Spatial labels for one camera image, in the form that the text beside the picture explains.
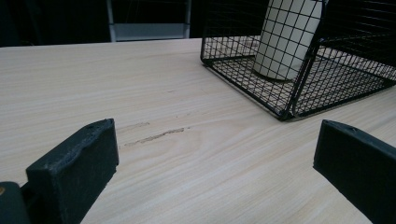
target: light wood tabletop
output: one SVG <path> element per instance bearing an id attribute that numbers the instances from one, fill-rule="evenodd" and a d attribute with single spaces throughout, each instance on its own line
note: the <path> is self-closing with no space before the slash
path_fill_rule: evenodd
<path id="1" fill-rule="evenodd" d="M 202 66 L 200 39 L 0 49 L 0 181 L 113 118 L 118 171 L 83 223 L 369 223 L 313 158 L 323 119 L 396 146 L 396 90 L 281 122 Z"/>

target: white container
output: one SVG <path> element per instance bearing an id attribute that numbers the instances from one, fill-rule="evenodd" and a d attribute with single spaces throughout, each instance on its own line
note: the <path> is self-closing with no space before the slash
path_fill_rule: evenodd
<path id="1" fill-rule="evenodd" d="M 253 69 L 279 80 L 293 79 L 318 28 L 322 3 L 270 0 Z"/>

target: wood grain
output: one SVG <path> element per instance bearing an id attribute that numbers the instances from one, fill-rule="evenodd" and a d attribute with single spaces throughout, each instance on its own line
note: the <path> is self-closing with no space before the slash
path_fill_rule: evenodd
<path id="1" fill-rule="evenodd" d="M 114 118 L 120 166 L 83 223 L 369 223 L 313 168 L 322 119 L 396 146 L 396 91 L 279 122 L 206 70 L 200 39 L 0 49 L 0 178 Z"/>

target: wire cage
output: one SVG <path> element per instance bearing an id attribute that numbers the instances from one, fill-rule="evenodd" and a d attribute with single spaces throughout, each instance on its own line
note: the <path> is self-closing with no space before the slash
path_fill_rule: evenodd
<path id="1" fill-rule="evenodd" d="M 280 120 L 396 84 L 393 0 L 212 0 L 201 60 Z"/>

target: grid pattern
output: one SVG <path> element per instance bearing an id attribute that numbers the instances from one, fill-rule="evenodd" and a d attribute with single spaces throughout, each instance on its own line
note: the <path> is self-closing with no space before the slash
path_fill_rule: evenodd
<path id="1" fill-rule="evenodd" d="M 201 59 L 279 119 L 396 84 L 396 3 L 256 2 L 212 1 Z"/>

